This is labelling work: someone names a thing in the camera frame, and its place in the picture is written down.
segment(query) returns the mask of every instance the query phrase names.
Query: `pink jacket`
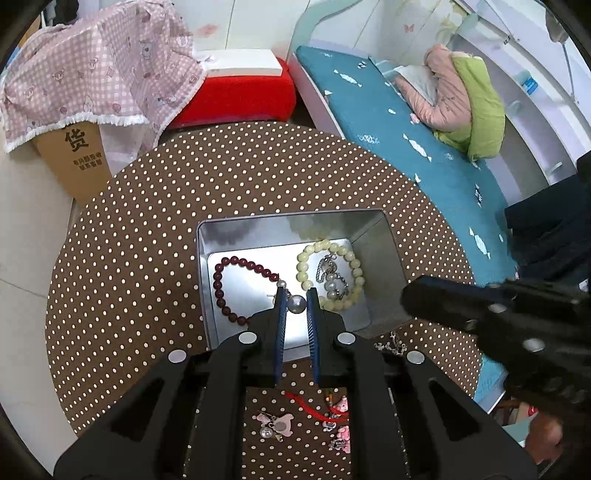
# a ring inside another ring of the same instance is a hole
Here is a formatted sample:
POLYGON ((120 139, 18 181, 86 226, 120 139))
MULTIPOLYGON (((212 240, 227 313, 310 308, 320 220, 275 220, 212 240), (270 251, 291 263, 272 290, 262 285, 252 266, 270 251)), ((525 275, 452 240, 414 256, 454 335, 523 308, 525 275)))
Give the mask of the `pink jacket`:
POLYGON ((466 87, 452 62, 452 51, 441 44, 433 46, 425 55, 437 82, 437 103, 431 106, 402 76, 394 83, 417 117, 427 126, 441 132, 453 132, 469 125, 472 109, 466 87))

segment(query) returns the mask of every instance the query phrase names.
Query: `brown polka dot table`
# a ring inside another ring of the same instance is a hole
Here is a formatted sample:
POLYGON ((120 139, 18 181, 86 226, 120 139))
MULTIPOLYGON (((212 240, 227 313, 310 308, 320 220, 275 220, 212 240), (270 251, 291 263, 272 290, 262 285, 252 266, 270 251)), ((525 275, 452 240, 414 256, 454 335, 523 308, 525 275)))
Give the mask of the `brown polka dot table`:
MULTIPOLYGON (((195 233, 203 219, 378 207, 390 221, 407 278, 472 282, 462 247, 421 190, 363 148, 313 129, 254 122, 182 134, 137 159, 88 204, 54 268, 47 353, 56 393, 77 434, 160 356, 207 349, 195 233)), ((376 339, 385 343, 388 332, 376 339)), ((472 338, 415 320, 397 332, 473 394, 472 338)), ((309 359, 285 366, 279 389, 251 388, 244 422, 246 479, 344 478, 349 458, 281 390, 327 411, 309 359), (283 442, 259 435, 259 411, 294 415, 283 442)), ((336 401, 341 393, 335 393, 336 401)))

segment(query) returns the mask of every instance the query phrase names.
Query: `red stool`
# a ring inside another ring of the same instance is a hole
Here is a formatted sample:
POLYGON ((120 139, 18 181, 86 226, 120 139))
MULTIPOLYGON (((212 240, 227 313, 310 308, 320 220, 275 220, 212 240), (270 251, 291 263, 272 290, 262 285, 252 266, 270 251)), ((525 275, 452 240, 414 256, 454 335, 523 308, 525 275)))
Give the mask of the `red stool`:
POLYGON ((168 129, 254 120, 287 121, 296 106, 296 88, 281 59, 278 77, 244 75, 207 78, 168 129))

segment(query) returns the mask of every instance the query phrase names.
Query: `keychain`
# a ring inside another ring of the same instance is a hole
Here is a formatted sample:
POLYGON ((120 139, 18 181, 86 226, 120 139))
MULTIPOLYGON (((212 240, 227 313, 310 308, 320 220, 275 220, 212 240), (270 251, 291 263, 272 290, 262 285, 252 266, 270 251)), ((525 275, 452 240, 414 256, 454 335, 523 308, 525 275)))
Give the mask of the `keychain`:
POLYGON ((291 413, 286 413, 282 417, 276 417, 275 415, 269 415, 265 412, 260 412, 256 419, 261 422, 261 437, 264 439, 270 439, 275 437, 279 442, 283 441, 283 437, 290 437, 293 432, 291 431, 291 421, 294 416, 291 413))

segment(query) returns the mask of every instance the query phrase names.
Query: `blue label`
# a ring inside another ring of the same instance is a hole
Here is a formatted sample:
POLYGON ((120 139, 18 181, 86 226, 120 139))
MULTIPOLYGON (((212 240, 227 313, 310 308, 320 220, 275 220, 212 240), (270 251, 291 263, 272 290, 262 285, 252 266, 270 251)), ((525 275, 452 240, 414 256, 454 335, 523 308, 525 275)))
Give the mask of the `blue label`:
POLYGON ((531 95, 535 92, 536 88, 538 88, 538 82, 536 82, 532 77, 530 77, 521 86, 524 88, 528 95, 531 95))

